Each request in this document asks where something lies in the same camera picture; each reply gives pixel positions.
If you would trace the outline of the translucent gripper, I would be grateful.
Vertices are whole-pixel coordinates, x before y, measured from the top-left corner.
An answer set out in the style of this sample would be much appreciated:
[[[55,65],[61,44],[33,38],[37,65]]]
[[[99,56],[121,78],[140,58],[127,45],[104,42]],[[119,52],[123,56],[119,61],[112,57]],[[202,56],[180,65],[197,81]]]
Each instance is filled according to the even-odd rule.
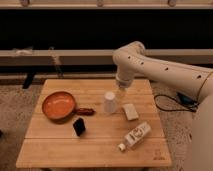
[[[121,101],[126,95],[126,89],[129,88],[132,84],[131,80],[124,80],[119,77],[116,77],[116,84],[118,89],[116,91],[116,99]]]

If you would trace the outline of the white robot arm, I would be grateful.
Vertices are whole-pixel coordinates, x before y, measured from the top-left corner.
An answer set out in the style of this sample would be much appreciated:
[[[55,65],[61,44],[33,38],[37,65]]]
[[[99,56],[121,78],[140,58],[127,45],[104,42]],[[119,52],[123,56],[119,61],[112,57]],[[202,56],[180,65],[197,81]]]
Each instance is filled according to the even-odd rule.
[[[135,74],[140,73],[199,103],[183,169],[213,171],[213,69],[146,57],[139,41],[115,50],[113,61],[119,87],[128,88]]]

